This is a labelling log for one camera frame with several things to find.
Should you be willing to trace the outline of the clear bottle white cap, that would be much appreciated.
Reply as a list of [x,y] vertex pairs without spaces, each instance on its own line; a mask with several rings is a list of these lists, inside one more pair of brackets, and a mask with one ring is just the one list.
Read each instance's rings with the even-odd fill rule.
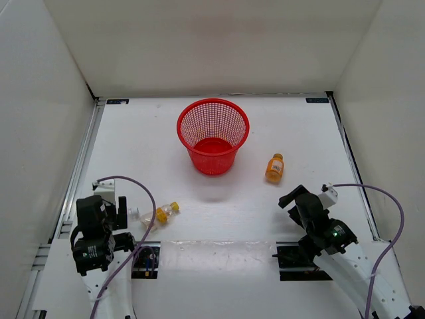
[[137,207],[129,208],[127,215],[130,221],[137,221],[140,217],[139,209]]

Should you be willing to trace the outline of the orange plastic bottle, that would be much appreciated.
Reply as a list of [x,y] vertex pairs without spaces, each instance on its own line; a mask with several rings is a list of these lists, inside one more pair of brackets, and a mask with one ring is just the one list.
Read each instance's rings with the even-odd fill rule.
[[282,154],[274,154],[268,162],[265,178],[270,183],[279,183],[284,172],[284,157]]

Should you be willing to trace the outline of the clear bottle yellow caps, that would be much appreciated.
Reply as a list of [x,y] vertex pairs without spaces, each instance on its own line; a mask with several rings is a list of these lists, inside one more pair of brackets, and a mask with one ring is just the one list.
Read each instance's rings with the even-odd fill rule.
[[[179,214],[179,205],[177,202],[172,202],[167,205],[160,206],[156,209],[155,218],[151,230],[163,228],[174,216]],[[146,228],[151,224],[153,212],[146,213],[139,218],[139,221]]]

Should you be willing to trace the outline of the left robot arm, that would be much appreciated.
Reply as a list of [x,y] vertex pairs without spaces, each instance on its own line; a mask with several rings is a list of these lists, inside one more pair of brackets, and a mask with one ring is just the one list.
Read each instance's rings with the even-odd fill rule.
[[76,271],[86,287],[91,318],[135,318],[131,265],[139,249],[130,232],[118,228],[116,206],[100,195],[76,201],[77,225],[70,235]]

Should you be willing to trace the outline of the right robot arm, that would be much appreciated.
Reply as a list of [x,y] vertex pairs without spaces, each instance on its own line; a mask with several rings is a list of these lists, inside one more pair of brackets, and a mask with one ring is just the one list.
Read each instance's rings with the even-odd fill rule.
[[372,261],[348,225],[329,217],[329,208],[338,201],[336,189],[336,185],[323,185],[316,195],[299,185],[280,197],[278,205],[282,209],[295,204],[288,214],[305,231],[298,242],[299,260],[330,276],[362,318],[423,318],[424,307],[400,297],[379,272],[381,261],[396,241],[392,240]]

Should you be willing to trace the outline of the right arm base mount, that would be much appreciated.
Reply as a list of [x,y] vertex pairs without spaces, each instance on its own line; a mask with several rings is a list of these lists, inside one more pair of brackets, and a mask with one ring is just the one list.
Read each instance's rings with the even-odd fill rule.
[[281,282],[331,281],[332,278],[299,253],[297,243],[276,243],[276,253]]

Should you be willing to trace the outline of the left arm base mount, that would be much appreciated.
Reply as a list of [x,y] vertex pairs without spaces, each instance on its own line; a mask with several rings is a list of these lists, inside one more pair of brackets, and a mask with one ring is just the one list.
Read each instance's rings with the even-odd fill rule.
[[131,278],[157,279],[160,250],[160,242],[151,242],[142,246],[132,263]]

